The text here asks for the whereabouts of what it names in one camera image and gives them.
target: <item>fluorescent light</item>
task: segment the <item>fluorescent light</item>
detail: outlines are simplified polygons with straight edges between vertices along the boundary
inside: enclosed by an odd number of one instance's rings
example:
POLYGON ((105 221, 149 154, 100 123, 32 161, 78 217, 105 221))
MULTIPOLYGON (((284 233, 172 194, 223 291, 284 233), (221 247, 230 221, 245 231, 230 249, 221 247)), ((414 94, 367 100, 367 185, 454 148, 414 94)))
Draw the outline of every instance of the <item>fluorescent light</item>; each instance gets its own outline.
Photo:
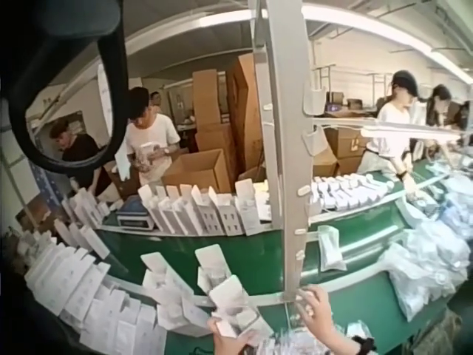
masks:
MULTIPOLYGON (((341 26, 356 28, 374 35, 380 35, 391 41, 403 44, 423 53, 428 58, 432 59, 454 76, 468 85, 473 84, 473 78, 458 65, 450 61, 446 56, 439 52, 435 52, 431 46, 424 41, 405 33, 398 28, 389 24, 383 23, 376 18, 355 13, 349 10, 338 9, 335 7, 328 7, 317 4, 306 4, 302 7, 302 15, 306 20, 323 21, 332 24, 339 24, 341 26)), ((263 10, 263 17, 268 14, 263 10)), ((219 24, 229 24, 233 22, 250 21, 252 19, 251 10, 237 10, 227 13, 217 13, 214 15, 205 16, 199 19, 201 27, 212 27, 219 24)))
POLYGON ((212 27, 219 24, 230 24, 232 22, 243 22, 251 20, 250 10, 237 10, 229 13, 216 13, 199 19, 201 27, 212 27))
POLYGON ((447 130, 438 130, 436 132, 427 132, 425 129, 393 129, 382 126, 364 127, 361 129, 361 135, 367 138, 417 138, 432 139, 441 143, 457 141, 460 134, 449 132, 447 130))
POLYGON ((304 5, 302 7, 302 13, 306 20, 330 22, 331 24, 353 27, 413 47, 424 54, 432 51, 432 47, 413 35, 398 30, 375 18, 361 15, 353 11, 326 7, 324 5, 304 5))
POLYGON ((455 75, 457 78, 459 78, 461 81, 464 81, 468 85, 473 84, 473 78, 466 73, 465 70, 462 70, 458 65, 453 63, 450 59, 448 59, 446 56, 444 56, 442 53, 439 52, 431 52, 427 54, 427 56, 450 71, 453 75, 455 75))

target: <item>black cap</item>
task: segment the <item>black cap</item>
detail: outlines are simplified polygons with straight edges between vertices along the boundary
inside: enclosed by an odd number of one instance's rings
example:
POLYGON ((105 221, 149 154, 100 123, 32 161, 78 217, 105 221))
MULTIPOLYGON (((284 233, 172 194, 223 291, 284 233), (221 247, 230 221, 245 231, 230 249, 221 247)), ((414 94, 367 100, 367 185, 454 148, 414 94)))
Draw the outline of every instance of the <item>black cap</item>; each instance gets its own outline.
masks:
POLYGON ((417 81, 407 70, 399 70, 398 72, 395 72, 392 76, 392 85, 406 89, 409 94, 416 98, 419 96, 417 81))

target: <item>black t-shirt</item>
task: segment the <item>black t-shirt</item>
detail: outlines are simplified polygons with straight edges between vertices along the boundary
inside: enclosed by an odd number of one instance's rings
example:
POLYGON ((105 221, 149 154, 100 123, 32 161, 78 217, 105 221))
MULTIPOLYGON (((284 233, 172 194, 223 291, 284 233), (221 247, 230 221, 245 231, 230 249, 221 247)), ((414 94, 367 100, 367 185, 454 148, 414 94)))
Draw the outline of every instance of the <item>black t-shirt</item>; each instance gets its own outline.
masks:
MULTIPOLYGON (((99 152, 99 148, 89 135, 78 135, 75 138, 74 143, 64 150, 62 160, 65 161, 80 161, 86 160, 87 158, 93 157, 99 152)), ((84 169, 83 171, 67 174, 68 178, 74 178, 80 187, 88 189, 92 185, 94 179, 93 169, 84 169)), ((112 180, 106 173, 105 169, 101 168, 101 174, 98 177, 97 187, 95 189, 95 196, 100 195, 110 184, 112 180)))

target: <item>ceiling light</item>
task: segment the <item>ceiling light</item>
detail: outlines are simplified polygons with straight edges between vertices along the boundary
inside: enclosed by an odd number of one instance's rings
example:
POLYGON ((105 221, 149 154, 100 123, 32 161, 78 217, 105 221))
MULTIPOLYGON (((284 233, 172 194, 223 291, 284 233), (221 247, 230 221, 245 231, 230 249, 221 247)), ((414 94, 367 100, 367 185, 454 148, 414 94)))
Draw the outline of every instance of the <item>ceiling light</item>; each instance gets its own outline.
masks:
POLYGON ((212 27, 219 24, 230 24, 232 22, 243 22, 251 20, 250 10, 237 10, 229 13, 216 13, 199 19, 201 27, 212 27))
POLYGON ((461 81, 464 81, 468 85, 473 84, 473 78, 462 70, 458 65, 453 63, 450 59, 444 56, 442 53, 439 52, 431 52, 427 54, 427 56, 432 59, 434 62, 438 63, 448 71, 450 71, 453 75, 459 78, 461 81))
POLYGON ((432 51, 432 47, 413 35, 398 30, 375 18, 361 15, 353 11, 326 7, 324 5, 304 5, 302 7, 302 13, 306 20, 330 22, 331 24, 353 27, 357 30, 380 35, 391 41, 413 47, 424 54, 432 51))

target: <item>apron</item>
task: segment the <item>apron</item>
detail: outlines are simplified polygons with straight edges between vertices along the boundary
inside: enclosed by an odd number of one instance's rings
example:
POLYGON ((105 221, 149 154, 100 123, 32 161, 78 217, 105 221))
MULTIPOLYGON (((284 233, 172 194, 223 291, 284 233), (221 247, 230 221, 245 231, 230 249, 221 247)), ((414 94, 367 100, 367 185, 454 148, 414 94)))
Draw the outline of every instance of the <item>apron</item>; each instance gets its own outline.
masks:
MULTIPOLYGON (((405 151, 401 160, 406 163, 406 159, 409 159, 409 151, 405 151)), ((381 172, 384 177, 390 180, 397 180, 396 169, 387 158, 382 158, 377 152, 371 149, 365 148, 361 157, 360 166, 356 171, 357 174, 366 174, 368 172, 381 172)))

